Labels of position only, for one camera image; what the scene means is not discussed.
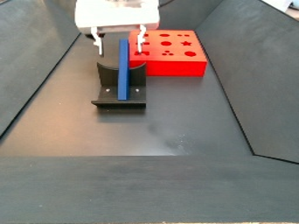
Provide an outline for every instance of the red block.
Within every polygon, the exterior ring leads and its hole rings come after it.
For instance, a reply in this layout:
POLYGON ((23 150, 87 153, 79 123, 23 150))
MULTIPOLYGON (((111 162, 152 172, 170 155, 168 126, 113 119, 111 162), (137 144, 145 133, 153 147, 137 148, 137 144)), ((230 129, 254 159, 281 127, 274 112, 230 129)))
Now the red block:
POLYGON ((129 34, 129 66, 146 64, 146 75, 202 76, 205 54, 193 31, 148 31, 142 52, 137 53, 136 36, 129 34))

